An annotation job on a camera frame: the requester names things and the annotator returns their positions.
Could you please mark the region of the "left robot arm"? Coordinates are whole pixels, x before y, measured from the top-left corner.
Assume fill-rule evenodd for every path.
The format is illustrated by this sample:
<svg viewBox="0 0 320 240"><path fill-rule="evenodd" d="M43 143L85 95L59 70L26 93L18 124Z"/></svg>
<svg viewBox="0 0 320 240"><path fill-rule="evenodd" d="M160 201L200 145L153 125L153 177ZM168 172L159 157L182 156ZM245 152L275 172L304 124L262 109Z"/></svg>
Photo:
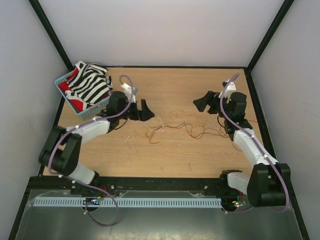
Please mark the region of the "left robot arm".
<svg viewBox="0 0 320 240"><path fill-rule="evenodd" d="M115 91L106 109L93 119L69 128L53 127L39 154L39 163L60 176L81 182L87 193L94 194L100 188L99 174L79 162L82 144L117 130L120 120L145 122L154 116L144 99L139 110L131 94Z"/></svg>

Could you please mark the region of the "white zip tie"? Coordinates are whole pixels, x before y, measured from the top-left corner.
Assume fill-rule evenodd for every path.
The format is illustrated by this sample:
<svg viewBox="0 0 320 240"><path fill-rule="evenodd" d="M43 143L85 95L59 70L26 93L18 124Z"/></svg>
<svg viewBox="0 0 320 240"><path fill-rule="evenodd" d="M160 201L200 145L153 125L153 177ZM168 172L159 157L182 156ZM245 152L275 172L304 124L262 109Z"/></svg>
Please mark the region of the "white zip tie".
<svg viewBox="0 0 320 240"><path fill-rule="evenodd" d="M162 120L162 118L158 115L156 109L152 106L152 111L154 112L155 114L155 117L159 120L160 122L160 125L154 130L155 132L163 132L165 130L165 124Z"/></svg>

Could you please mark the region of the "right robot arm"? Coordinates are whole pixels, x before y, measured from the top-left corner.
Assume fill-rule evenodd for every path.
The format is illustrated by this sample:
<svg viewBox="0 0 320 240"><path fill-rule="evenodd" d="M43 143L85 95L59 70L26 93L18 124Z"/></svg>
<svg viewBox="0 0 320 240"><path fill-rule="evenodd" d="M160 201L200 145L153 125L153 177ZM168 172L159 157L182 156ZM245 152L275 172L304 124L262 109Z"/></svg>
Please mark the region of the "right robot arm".
<svg viewBox="0 0 320 240"><path fill-rule="evenodd" d="M233 92L223 97L221 93L208 91L193 104L199 112L209 106L209 114L224 118L225 132L252 166L250 176L240 170L224 171L225 178L219 181L219 190L225 195L239 190L247 195L249 203L255 208L282 206L283 211L288 210L291 170L287 164L279 163L272 157L257 139L253 127L245 118L247 96Z"/></svg>

